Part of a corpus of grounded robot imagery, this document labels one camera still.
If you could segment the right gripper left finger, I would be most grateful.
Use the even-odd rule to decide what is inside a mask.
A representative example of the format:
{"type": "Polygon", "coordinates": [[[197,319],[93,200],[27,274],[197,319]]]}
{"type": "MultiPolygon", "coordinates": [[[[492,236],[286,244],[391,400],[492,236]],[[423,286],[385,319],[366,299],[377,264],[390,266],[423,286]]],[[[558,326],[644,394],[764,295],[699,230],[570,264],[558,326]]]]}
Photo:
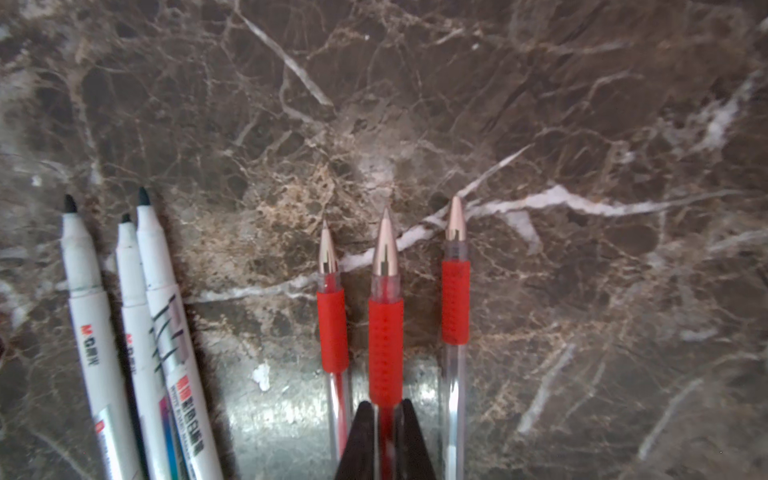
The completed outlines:
{"type": "Polygon", "coordinates": [[[335,473],[335,480],[374,479],[375,425],[374,406],[369,401],[360,402],[335,473]]]}

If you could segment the green cap marker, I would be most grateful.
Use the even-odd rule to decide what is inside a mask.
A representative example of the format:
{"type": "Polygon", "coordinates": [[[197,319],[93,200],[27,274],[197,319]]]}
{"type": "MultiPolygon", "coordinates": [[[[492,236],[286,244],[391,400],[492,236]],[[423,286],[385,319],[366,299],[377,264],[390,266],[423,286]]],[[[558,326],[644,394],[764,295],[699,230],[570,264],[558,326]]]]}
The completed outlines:
{"type": "Polygon", "coordinates": [[[124,337],[149,477],[184,479],[186,469],[154,339],[137,229],[128,214],[118,226],[116,260],[124,337]]]}
{"type": "Polygon", "coordinates": [[[144,187],[138,190],[137,241],[153,334],[191,479],[224,477],[182,295],[168,242],[144,187]]]}

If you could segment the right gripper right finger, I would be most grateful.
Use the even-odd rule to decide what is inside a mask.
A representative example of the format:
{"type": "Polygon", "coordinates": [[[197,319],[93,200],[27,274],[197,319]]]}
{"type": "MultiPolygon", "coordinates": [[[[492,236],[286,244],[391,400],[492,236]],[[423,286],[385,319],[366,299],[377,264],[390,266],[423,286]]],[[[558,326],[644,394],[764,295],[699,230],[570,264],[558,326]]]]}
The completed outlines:
{"type": "Polygon", "coordinates": [[[395,410],[395,478],[397,480],[435,480],[418,417],[410,399],[395,410]]]}

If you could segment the green white marker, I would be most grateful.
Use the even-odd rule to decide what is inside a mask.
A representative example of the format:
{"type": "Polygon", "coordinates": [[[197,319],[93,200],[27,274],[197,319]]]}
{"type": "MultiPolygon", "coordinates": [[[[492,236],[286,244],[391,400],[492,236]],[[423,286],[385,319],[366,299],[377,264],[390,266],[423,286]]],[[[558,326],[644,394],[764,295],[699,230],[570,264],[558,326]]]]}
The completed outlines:
{"type": "Polygon", "coordinates": [[[70,318],[105,475],[143,479],[108,295],[93,239],[69,194],[64,196],[62,227],[70,318]]]}

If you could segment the red pen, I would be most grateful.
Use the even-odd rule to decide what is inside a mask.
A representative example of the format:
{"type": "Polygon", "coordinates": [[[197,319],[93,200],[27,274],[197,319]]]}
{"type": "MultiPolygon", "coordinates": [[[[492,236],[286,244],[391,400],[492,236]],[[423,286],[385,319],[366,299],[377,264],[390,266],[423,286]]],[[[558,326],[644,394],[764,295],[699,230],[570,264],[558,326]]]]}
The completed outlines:
{"type": "Polygon", "coordinates": [[[445,479],[465,477],[469,306],[467,227],[462,200],[455,196],[449,208],[442,261],[442,474],[445,479]]]}
{"type": "Polygon", "coordinates": [[[403,316],[396,235],[390,210],[384,209],[368,302],[369,396],[376,410],[378,479],[395,477],[394,412],[403,390],[403,316]]]}
{"type": "Polygon", "coordinates": [[[353,415],[345,295],[338,257],[326,220],[322,222],[321,228],[316,298],[322,368],[326,375],[331,456],[338,464],[346,446],[353,415]]]}

